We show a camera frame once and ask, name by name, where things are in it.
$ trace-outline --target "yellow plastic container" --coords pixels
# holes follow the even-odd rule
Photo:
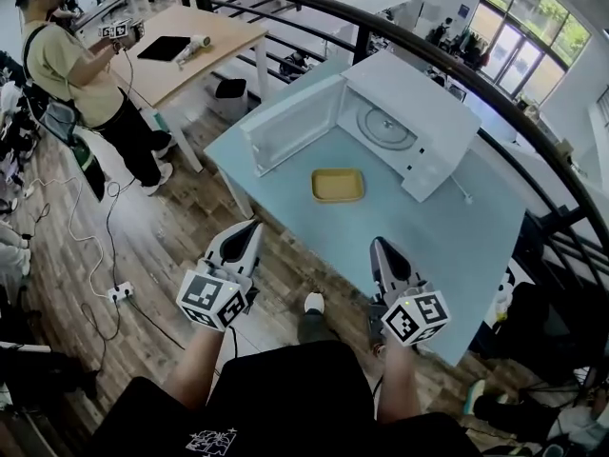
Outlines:
[[[363,198],[363,178],[358,169],[315,169],[311,187],[313,198],[320,203],[356,202]]]

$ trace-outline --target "wooden floor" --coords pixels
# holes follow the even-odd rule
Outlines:
[[[118,282],[130,281],[135,288],[135,303],[181,345],[193,332],[174,303],[186,269],[195,266],[216,233],[243,220],[217,169],[203,154],[204,147],[226,130],[227,124],[192,96],[183,102],[187,137],[205,169],[195,173],[182,154],[173,151],[168,159],[175,172],[168,183],[152,197],[145,196],[133,184],[121,194],[110,219]],[[91,132],[84,135],[111,179],[126,185],[131,175],[115,150]],[[34,178],[65,181],[73,175],[80,178],[70,152],[52,137],[46,137],[27,169],[26,183]],[[31,241],[32,273],[26,306],[44,313],[42,330],[53,349],[78,356],[88,368],[95,369],[100,365],[103,345],[83,316],[81,305],[90,305],[100,329],[108,335],[115,330],[117,313],[108,299],[95,296],[88,285],[89,273],[99,258],[95,242],[77,243],[68,233],[77,191],[74,181],[66,186],[37,188],[10,220],[21,231],[31,232],[31,215],[37,216],[45,203],[50,203],[50,214],[40,222]],[[84,186],[72,225],[77,237],[96,235],[103,244],[104,260],[92,277],[98,293],[113,286],[106,232],[110,204],[111,198],[99,204]],[[382,364],[368,350],[366,300],[307,252],[268,213],[259,207],[254,209],[267,229],[262,262],[255,276],[260,295],[249,315],[240,316],[235,324],[239,355],[296,344],[304,299],[310,291],[320,291],[325,297],[329,324],[353,348],[374,386]],[[99,426],[131,378],[141,375],[162,383],[182,352],[129,304],[120,304],[119,311],[120,332],[108,343],[104,370],[98,377],[97,400],[88,400],[80,391],[67,396],[85,437]],[[222,370],[233,355],[231,337],[226,337],[218,369]],[[481,378],[490,387],[507,391],[512,400],[519,387],[537,382],[528,371],[511,362],[482,361],[467,354],[456,368],[451,368],[434,356],[418,357],[417,380],[424,410],[446,412],[465,427],[502,437],[468,432],[480,448],[487,448],[505,442],[509,435],[462,416],[466,391]]]

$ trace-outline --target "light blue table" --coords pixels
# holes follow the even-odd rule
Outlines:
[[[344,68],[328,61],[252,113]],[[409,253],[442,291],[453,317],[429,347],[449,364],[460,361],[497,292],[524,215],[520,197],[479,156],[467,152],[454,174],[474,197],[473,205],[466,205],[451,180],[418,203],[401,188],[402,178],[393,169],[339,128],[262,178],[254,174],[239,124],[207,147],[206,154],[223,172],[246,216],[251,214],[249,195],[368,297],[376,292],[372,240],[383,236]],[[317,168],[359,169],[365,197],[356,203],[317,203],[311,194],[311,172]]]

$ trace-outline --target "wooden table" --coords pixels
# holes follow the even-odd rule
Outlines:
[[[117,6],[123,4],[124,2],[128,2],[131,6],[131,11],[133,15],[137,15],[139,17],[143,17],[144,15],[139,11],[137,3],[135,0],[105,0],[100,5],[98,5],[95,9],[88,11],[81,18],[79,18],[75,23],[72,29],[77,32],[81,42],[87,45],[87,35],[86,30],[94,25],[99,25],[102,21],[102,18],[105,17],[108,13],[114,10]],[[148,0],[143,0],[145,3],[145,12],[151,13],[150,3]]]
[[[204,34],[211,38],[211,46],[199,53],[181,68],[175,62],[165,63],[138,59],[138,54],[164,35],[190,37]],[[268,75],[265,49],[266,29],[241,20],[215,13],[175,5],[146,21],[146,34],[142,41],[110,63],[113,73],[120,78],[125,90],[131,82],[130,96],[136,103],[159,109],[169,131],[188,162],[196,171],[203,167],[188,144],[179,126],[179,118],[170,110],[161,110],[188,85],[216,70],[241,52],[254,48],[258,69],[261,100],[268,96]]]

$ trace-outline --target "black tablet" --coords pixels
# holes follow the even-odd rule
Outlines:
[[[163,35],[140,52],[137,57],[155,61],[173,61],[188,44],[190,44],[190,37]]]

